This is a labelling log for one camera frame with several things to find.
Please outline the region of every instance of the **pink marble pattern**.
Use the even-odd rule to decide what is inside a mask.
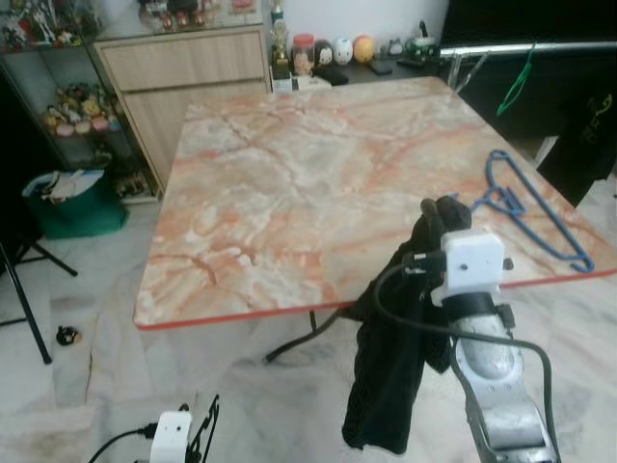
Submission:
[[[494,149],[512,153],[599,274],[617,267],[615,250],[438,79],[210,100],[189,109],[134,322],[162,329],[353,301],[408,239],[423,198],[484,194]],[[569,251],[497,166],[529,226]],[[474,225],[504,241],[507,284],[581,276],[486,206]]]

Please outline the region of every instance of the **black tripod leg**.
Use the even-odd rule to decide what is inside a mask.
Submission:
[[[300,337],[300,338],[298,338],[296,340],[291,340],[290,342],[286,342],[281,347],[278,347],[278,348],[274,349],[272,352],[270,352],[268,355],[266,355],[263,358],[263,363],[264,364],[269,364],[274,359],[279,357],[283,352],[286,352],[289,349],[293,349],[297,345],[304,344],[305,342],[307,342],[309,340],[317,338],[324,331],[326,331],[328,328],[330,328],[333,325],[333,323],[336,321],[336,319],[341,317],[341,315],[342,315],[341,310],[338,310],[338,311],[334,312],[332,315],[330,315],[330,317],[328,317],[328,319],[326,321],[323,322],[323,324],[321,326],[316,327],[315,329],[313,329],[312,333],[310,333],[308,335],[304,335],[304,336],[302,336],[302,337]],[[311,324],[314,321],[314,318],[315,318],[315,314],[312,313]]]
[[[37,251],[39,251],[41,254],[43,254],[46,258],[48,258],[49,260],[51,260],[52,262],[54,262],[56,265],[58,265],[60,268],[62,268],[63,270],[65,270],[69,275],[76,277],[77,276],[77,272],[75,270],[73,270],[72,268],[70,268],[68,265],[66,265],[64,262],[62,262],[61,260],[59,260],[58,258],[56,258],[53,254],[51,254],[49,251],[47,251],[45,248],[43,248],[39,243],[37,243],[36,241],[31,241],[30,239],[28,239],[27,237],[23,236],[22,234],[16,233],[15,234],[21,241],[23,241],[25,244],[27,244],[28,246],[30,246],[31,248],[36,249]]]
[[[30,325],[30,329],[32,330],[32,334],[35,337],[35,341],[37,342],[37,346],[39,347],[40,355],[42,356],[42,360],[46,365],[51,364],[51,357],[49,357],[49,352],[47,352],[47,347],[45,347],[45,342],[42,340],[42,336],[40,335],[39,326],[37,325],[37,321],[35,320],[35,316],[32,314],[30,310],[30,304],[28,304],[28,299],[26,298],[26,293],[23,291],[23,287],[21,286],[21,282],[19,281],[19,277],[17,277],[17,273],[11,261],[9,260],[9,256],[7,255],[2,242],[0,242],[0,258],[4,261],[4,265],[7,268],[7,272],[11,277],[11,281],[13,282],[13,286],[15,286],[15,291],[17,291],[17,296],[19,297],[19,302],[21,303],[21,307],[23,308],[24,313],[26,314],[26,320]]]

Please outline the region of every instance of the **tiled floor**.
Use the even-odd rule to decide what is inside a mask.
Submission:
[[[614,194],[614,177],[598,182],[579,209],[617,245]],[[221,417],[208,461],[478,461],[459,383],[429,369],[405,456],[346,448],[340,425],[353,381],[354,322],[339,321],[271,366],[262,355],[304,334],[307,315],[138,332],[132,307],[158,208],[133,207],[114,234],[46,243],[79,270],[77,278],[49,262],[18,268],[54,363],[43,365],[27,325],[0,329],[0,462],[87,462],[112,435],[183,402],[200,422],[217,393]],[[510,289],[502,298],[515,309],[516,336],[551,356],[564,461],[616,461],[617,278]],[[0,319],[18,313],[3,275]],[[59,346],[60,324],[77,326],[83,340]],[[529,358],[526,369],[541,403],[539,363]],[[146,460],[148,449],[142,438],[127,438],[100,462]]]

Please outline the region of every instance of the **table leg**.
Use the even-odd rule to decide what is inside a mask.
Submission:
[[[302,336],[302,337],[300,337],[300,338],[298,338],[296,340],[291,340],[290,342],[286,342],[281,347],[278,347],[278,348],[274,349],[272,352],[270,352],[268,355],[266,355],[263,358],[263,363],[264,364],[271,363],[273,360],[275,360],[277,357],[279,357],[283,352],[286,352],[289,349],[293,349],[297,345],[304,344],[305,342],[307,342],[309,340],[317,338],[324,331],[326,331],[328,328],[330,328],[333,325],[333,323],[336,321],[337,318],[342,316],[342,310],[339,309],[336,312],[334,312],[319,327],[317,326],[317,323],[315,321],[315,312],[314,311],[310,311],[309,316],[310,316],[310,326],[312,328],[312,332],[307,334],[307,335],[304,335],[304,336]]]

